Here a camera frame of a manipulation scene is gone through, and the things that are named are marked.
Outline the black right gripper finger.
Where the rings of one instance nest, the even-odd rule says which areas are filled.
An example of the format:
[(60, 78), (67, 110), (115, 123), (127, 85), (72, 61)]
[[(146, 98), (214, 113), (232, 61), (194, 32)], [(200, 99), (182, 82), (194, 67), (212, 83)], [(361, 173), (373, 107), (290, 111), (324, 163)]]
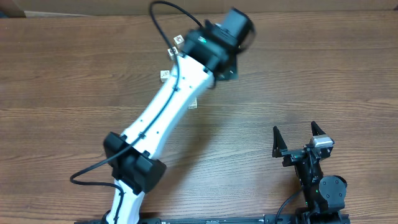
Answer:
[(312, 136), (320, 136), (325, 135), (325, 132), (319, 127), (319, 125), (315, 122), (311, 122)]
[(287, 150), (285, 141), (277, 126), (273, 127), (273, 138), (274, 140), (273, 140), (272, 152), (284, 152)]

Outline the line drawing wooden block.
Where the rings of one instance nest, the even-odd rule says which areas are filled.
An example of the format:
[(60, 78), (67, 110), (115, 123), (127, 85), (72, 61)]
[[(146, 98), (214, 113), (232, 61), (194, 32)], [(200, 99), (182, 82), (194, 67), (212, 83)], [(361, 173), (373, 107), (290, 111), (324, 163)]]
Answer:
[(194, 98), (194, 100), (189, 104), (188, 109), (194, 110), (197, 108), (198, 108), (197, 98)]

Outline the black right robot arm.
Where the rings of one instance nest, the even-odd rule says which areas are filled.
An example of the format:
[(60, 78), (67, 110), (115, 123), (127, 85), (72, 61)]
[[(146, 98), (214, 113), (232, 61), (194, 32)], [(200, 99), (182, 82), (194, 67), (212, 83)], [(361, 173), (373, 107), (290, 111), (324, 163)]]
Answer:
[[(347, 181), (339, 175), (324, 175), (320, 162), (331, 156), (334, 140), (316, 122), (311, 122), (312, 138), (301, 149), (289, 150), (279, 129), (273, 127), (272, 156), (283, 158), (284, 167), (293, 166), (300, 182), (300, 190), (291, 195), (278, 209), (274, 223), (349, 224), (349, 216), (341, 213), (345, 208)], [(303, 194), (305, 207), (283, 218), (285, 206)]]

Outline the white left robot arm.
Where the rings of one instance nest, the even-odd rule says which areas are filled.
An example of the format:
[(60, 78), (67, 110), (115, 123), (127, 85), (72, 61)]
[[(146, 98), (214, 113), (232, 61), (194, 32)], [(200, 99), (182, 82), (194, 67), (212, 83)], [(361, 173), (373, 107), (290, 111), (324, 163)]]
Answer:
[(175, 56), (168, 79), (144, 112), (121, 134), (110, 132), (104, 142), (108, 164), (117, 187), (105, 223), (137, 223), (146, 193), (163, 176), (159, 161), (165, 142), (192, 101), (215, 80), (236, 72), (236, 56), (254, 24), (232, 8), (220, 24), (190, 30)]

